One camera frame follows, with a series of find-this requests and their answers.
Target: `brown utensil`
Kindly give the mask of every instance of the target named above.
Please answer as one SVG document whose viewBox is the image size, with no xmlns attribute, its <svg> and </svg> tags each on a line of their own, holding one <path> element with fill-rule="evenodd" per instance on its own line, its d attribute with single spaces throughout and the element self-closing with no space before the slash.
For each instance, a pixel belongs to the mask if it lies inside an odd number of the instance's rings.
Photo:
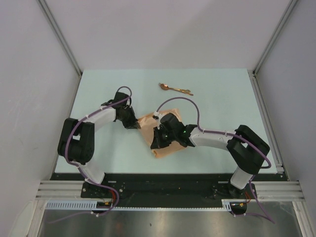
<svg viewBox="0 0 316 237">
<path fill-rule="evenodd" d="M 167 84 L 163 84 L 163 83 L 159 83 L 158 85 L 163 90 L 175 90 L 175 91 L 179 91 L 179 92 L 182 92 L 182 93 L 185 93 L 185 94 L 188 94 L 188 95 L 193 95 L 193 94 L 191 94 L 190 90 L 184 90 L 184 89 L 178 89 L 178 88 L 169 87 Z"/>
</svg>

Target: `white table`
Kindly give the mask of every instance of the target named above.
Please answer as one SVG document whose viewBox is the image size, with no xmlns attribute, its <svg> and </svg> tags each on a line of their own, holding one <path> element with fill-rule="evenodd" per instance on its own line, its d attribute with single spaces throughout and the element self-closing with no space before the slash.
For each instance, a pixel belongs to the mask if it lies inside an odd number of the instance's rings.
<svg viewBox="0 0 316 237">
<path fill-rule="evenodd" d="M 245 124 L 268 142 L 246 69 L 84 71 L 71 117 L 81 119 L 97 110 L 122 85 L 133 91 L 132 106 L 138 118 L 155 111 L 166 99 L 186 96 L 161 90 L 159 82 L 191 90 L 194 96 L 187 97 L 199 106 L 203 128 L 234 130 Z M 184 125 L 196 124 L 197 113 L 190 102 L 174 100 L 162 109 L 173 108 L 179 108 Z M 260 173 L 277 172 L 271 152 L 268 158 L 272 168 Z M 126 130 L 120 121 L 96 133 L 94 159 L 106 173 L 233 173 L 237 166 L 230 153 L 210 147 L 188 147 L 157 159 L 139 131 Z M 59 157 L 55 172 L 78 171 Z"/>
</svg>

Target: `reflective metal surface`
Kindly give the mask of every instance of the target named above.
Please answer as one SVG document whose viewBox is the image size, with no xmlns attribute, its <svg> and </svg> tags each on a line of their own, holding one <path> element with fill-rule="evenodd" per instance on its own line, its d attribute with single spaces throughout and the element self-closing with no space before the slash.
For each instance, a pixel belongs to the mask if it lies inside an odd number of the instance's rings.
<svg viewBox="0 0 316 237">
<path fill-rule="evenodd" d="M 276 221 L 227 212 L 112 211 L 106 216 L 82 214 L 48 224 L 76 211 L 46 210 L 39 237 L 301 237 L 291 202 L 266 202 Z M 248 212 L 261 213 L 256 203 Z"/>
</svg>

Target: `purple cable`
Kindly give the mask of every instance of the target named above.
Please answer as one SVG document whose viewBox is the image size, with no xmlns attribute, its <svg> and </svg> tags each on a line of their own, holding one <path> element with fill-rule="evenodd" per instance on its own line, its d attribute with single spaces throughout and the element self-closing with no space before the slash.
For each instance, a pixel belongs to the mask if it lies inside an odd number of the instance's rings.
<svg viewBox="0 0 316 237">
<path fill-rule="evenodd" d="M 244 139 L 243 137 L 239 136 L 239 135 L 236 135 L 236 134 L 233 134 L 233 133 L 226 133 L 226 132 L 222 132 L 222 131 L 211 131 L 211 130 L 203 130 L 200 125 L 199 125 L 199 109 L 198 109 L 198 106 L 197 104 L 193 101 L 193 100 L 190 100 L 186 97 L 174 97 L 174 98 L 171 98 L 171 99 L 168 99 L 166 100 L 165 102 L 163 102 L 157 109 L 157 112 L 161 109 L 161 107 L 163 105 L 165 105 L 167 102 L 171 101 L 171 100 L 175 100 L 175 99 L 184 99 L 184 100 L 188 100 L 190 101 L 196 108 L 197 110 L 197 128 L 201 131 L 201 132 L 206 132 L 206 133 L 213 133 L 213 134 L 221 134 L 221 135 L 229 135 L 229 136 L 232 136 L 232 137 L 235 137 L 235 138 L 238 138 L 240 139 L 241 141 L 247 143 L 249 146 L 251 146 L 257 153 L 259 153 L 264 159 L 265 161 L 268 163 L 268 166 L 262 166 L 261 168 L 262 169 L 269 169 L 271 168 L 271 162 L 269 161 L 269 159 L 258 149 L 256 148 L 251 142 L 247 141 L 246 139 Z"/>
<path fill-rule="evenodd" d="M 108 105 L 108 106 L 106 106 L 106 107 L 104 107 L 104 108 L 102 108 L 102 109 L 98 109 L 97 111 L 94 111 L 94 112 L 92 112 L 91 114 L 89 114 L 88 116 L 82 118 L 82 119 L 74 126 L 73 130 L 71 131 L 71 133 L 70 133 L 70 135 L 69 135 L 69 137 L 68 137 L 67 143 L 66 143 L 66 147 L 65 147 L 65 159 L 66 159 L 66 162 L 67 162 L 68 164 L 71 164 L 71 165 L 76 166 L 76 167 L 78 168 L 80 174 L 85 178 L 85 180 L 86 180 L 87 182 L 89 182 L 89 183 L 91 183 L 91 184 L 93 184 L 93 185 L 99 186 L 99 187 L 101 187 L 101 188 L 110 189 L 110 190 L 114 191 L 115 194 L 116 194 L 116 196 L 117 196 L 117 201 L 116 201 L 108 210 L 106 210 L 106 211 L 103 212 L 103 213 L 99 213 L 98 216 L 106 215 L 109 211 L 111 211 L 114 207 L 117 206 L 117 204 L 119 203 L 119 193 L 116 191 L 116 189 L 114 189 L 114 188 L 112 188 L 112 187 L 105 186 L 105 185 L 102 185 L 102 184 L 97 184 L 97 183 L 93 182 L 92 180 L 90 180 L 90 179 L 83 173 L 83 171 L 79 168 L 79 165 L 78 165 L 78 164 L 73 163 L 73 162 L 71 162 L 71 161 L 69 160 L 69 158 L 68 158 L 68 149 L 69 149 L 69 144 L 70 144 L 70 142 L 71 142 L 71 139 L 72 139 L 72 137 L 73 137 L 75 131 L 77 130 L 77 128 L 79 127 L 79 125 L 80 125 L 82 122 L 84 122 L 85 120 L 87 120 L 89 117 L 94 116 L 94 115 L 96 115 L 97 113 L 99 113 L 99 112 L 101 112 L 101 111 L 103 111 L 103 110 L 108 109 L 109 107 L 112 107 L 112 106 L 114 106 L 114 105 L 118 105 L 118 104 L 120 104 L 120 103 L 122 103 L 122 102 L 124 102 L 124 101 L 127 101 L 128 99 L 131 98 L 131 96 L 132 96 L 132 90 L 131 90 L 129 87 L 127 87 L 127 86 L 121 86 L 117 91 L 121 90 L 122 88 L 127 88 L 127 89 L 129 90 L 129 92 L 130 92 L 130 95 L 129 95 L 128 97 L 126 97 L 125 99 L 123 99 L 123 100 L 120 100 L 120 101 L 118 101 L 118 102 L 115 102 L 115 103 L 113 103 L 113 104 L 110 104 L 110 105 Z M 90 214 L 90 213 L 91 213 L 90 211 L 82 211 L 82 212 L 78 212 L 78 213 L 75 213 L 75 214 L 72 214 L 72 215 L 69 215 L 69 216 L 66 216 L 66 217 L 63 217 L 63 218 L 54 220 L 54 221 L 47 222 L 47 223 L 53 224 L 53 223 L 56 223 L 56 222 L 59 222 L 59 221 L 66 220 L 66 219 L 68 219 L 68 218 L 72 218 L 72 217 L 77 216 L 77 215 Z"/>
<path fill-rule="evenodd" d="M 256 148 L 251 142 L 247 141 L 246 139 L 244 139 L 243 137 L 239 136 L 239 135 L 236 135 L 236 134 L 233 134 L 233 133 L 226 133 L 226 132 L 221 132 L 221 131 L 211 131 L 211 130 L 203 130 L 200 125 L 199 125 L 199 109 L 198 109 L 198 106 L 197 104 L 191 100 L 191 99 L 188 99 L 186 97 L 174 97 L 174 98 L 171 98 L 171 99 L 168 99 L 166 100 L 165 102 L 163 102 L 157 109 L 157 112 L 162 108 L 162 106 L 164 106 L 167 102 L 171 101 L 171 100 L 175 100 L 175 99 L 184 99 L 184 100 L 188 100 L 190 101 L 196 108 L 197 110 L 197 128 L 201 131 L 201 132 L 206 132 L 206 133 L 213 133 L 213 134 L 221 134 L 221 135 L 229 135 L 229 136 L 232 136 L 232 137 L 235 137 L 235 138 L 238 138 L 240 139 L 241 141 L 247 143 L 249 146 L 251 146 L 256 152 L 258 152 L 264 159 L 265 161 L 268 163 L 268 166 L 262 166 L 261 168 L 262 169 L 269 169 L 271 168 L 271 162 L 269 161 L 269 159 L 258 149 Z M 267 213 L 267 211 L 264 209 L 264 207 L 262 206 L 262 204 L 259 202 L 257 196 L 255 195 L 253 189 L 252 189 L 252 186 L 251 186 L 251 181 L 252 179 L 254 178 L 254 176 L 252 176 L 252 178 L 249 180 L 249 185 L 250 185 L 250 190 L 251 190 L 251 193 L 252 195 L 254 196 L 254 198 L 256 199 L 256 202 L 258 204 L 258 206 L 260 207 L 260 209 L 265 213 L 266 216 L 264 215 L 261 215 L 261 214 L 257 214 L 257 213 L 246 213 L 245 215 L 247 216 L 260 216 L 262 218 L 265 218 L 269 221 L 271 221 L 273 224 L 275 224 L 275 221 L 271 218 L 271 216 Z"/>
</svg>

